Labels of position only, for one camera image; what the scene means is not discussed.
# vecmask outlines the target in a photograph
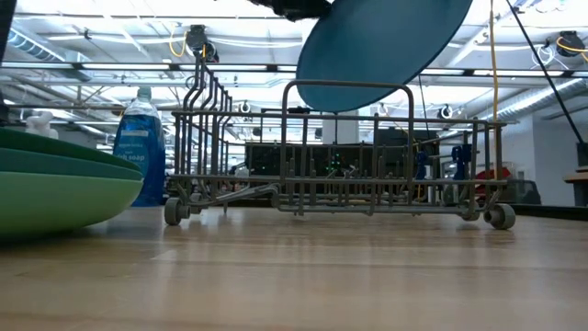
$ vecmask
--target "plastic bottle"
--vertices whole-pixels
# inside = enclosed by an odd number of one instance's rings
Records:
[[[143,174],[143,188],[133,203],[135,207],[157,206],[164,194],[164,131],[151,95],[150,87],[139,88],[137,99],[120,120],[114,142],[113,154],[136,164]]]

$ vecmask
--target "fluorescent light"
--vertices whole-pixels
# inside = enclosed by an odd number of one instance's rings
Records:
[[[90,70],[169,70],[169,65],[159,63],[83,63],[82,65]]]
[[[388,128],[394,128],[394,129],[400,129],[400,130],[408,130],[407,126],[394,126],[394,125],[390,125],[390,126],[379,126],[379,129],[388,129]],[[359,126],[360,130],[373,130],[374,126],[373,125],[360,125]],[[414,127],[415,131],[427,131],[427,128],[424,126],[418,126],[418,127]],[[429,131],[444,131],[445,129],[443,128],[429,128]],[[469,131],[469,129],[454,129],[454,131],[456,131],[456,133],[458,133],[458,131]]]
[[[216,64],[207,63],[210,70],[215,72],[240,72],[240,71],[253,71],[253,72],[266,72],[267,66],[265,64]],[[194,71],[194,64],[180,64],[181,71]],[[292,65],[293,69],[290,71],[296,71],[296,66]]]
[[[194,64],[180,64],[178,65],[181,71],[194,71],[196,66]]]
[[[277,70],[278,71],[281,71],[281,72],[292,72],[292,73],[296,73],[296,69],[297,69],[296,65],[279,65],[277,67]]]
[[[231,70],[235,70],[235,71],[263,70],[263,71],[265,71],[267,69],[267,67],[262,64],[242,65],[242,64],[214,64],[214,63],[210,63],[210,64],[207,64],[207,66],[211,70],[215,70],[215,71],[231,71]]]
[[[62,40],[81,40],[84,36],[53,36],[48,37],[47,40],[62,41]]]
[[[549,76],[558,77],[563,75],[562,71],[550,70],[548,71]],[[479,76],[492,76],[492,70],[476,70],[474,75]],[[496,75],[498,76],[519,76],[519,77],[542,77],[545,74],[539,70],[497,70]]]
[[[261,123],[234,123],[233,128],[261,128]],[[288,124],[289,129],[301,129],[303,128],[302,124]],[[266,124],[264,123],[264,129],[272,129],[272,128],[280,128],[280,124]],[[320,129],[322,125],[308,125],[308,129]]]
[[[70,63],[26,63],[26,62],[3,62],[3,68],[11,69],[73,69]]]
[[[89,121],[89,120],[74,120],[73,124],[80,125],[119,125],[119,121]]]
[[[465,70],[459,69],[424,69],[421,74],[430,75],[463,75]]]

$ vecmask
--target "rack wheel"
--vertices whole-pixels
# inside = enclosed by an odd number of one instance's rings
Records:
[[[190,207],[184,206],[181,199],[170,198],[165,203],[164,219],[168,225],[179,225],[183,218],[188,218],[189,216]]]
[[[484,221],[490,223],[494,229],[508,230],[515,225],[515,210],[513,207],[497,203],[490,211],[484,213]]]
[[[480,219],[480,212],[479,211],[476,211],[473,214],[471,214],[470,217],[461,216],[461,219],[463,219],[466,222],[475,222],[475,221],[478,221]]]

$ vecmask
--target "green plate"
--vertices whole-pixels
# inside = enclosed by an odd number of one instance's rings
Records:
[[[142,182],[0,172],[0,238],[70,231],[127,209]]]
[[[122,166],[130,170],[141,171],[132,162],[119,157],[85,148],[74,143],[66,143],[52,138],[41,137],[36,134],[0,128],[0,147],[21,151],[72,157],[87,161],[105,163],[112,166]]]
[[[141,180],[139,171],[65,156],[0,148],[0,171]]]

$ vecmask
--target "table surface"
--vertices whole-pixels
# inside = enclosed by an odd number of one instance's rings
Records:
[[[585,330],[588,223],[133,209],[0,247],[7,330]]]

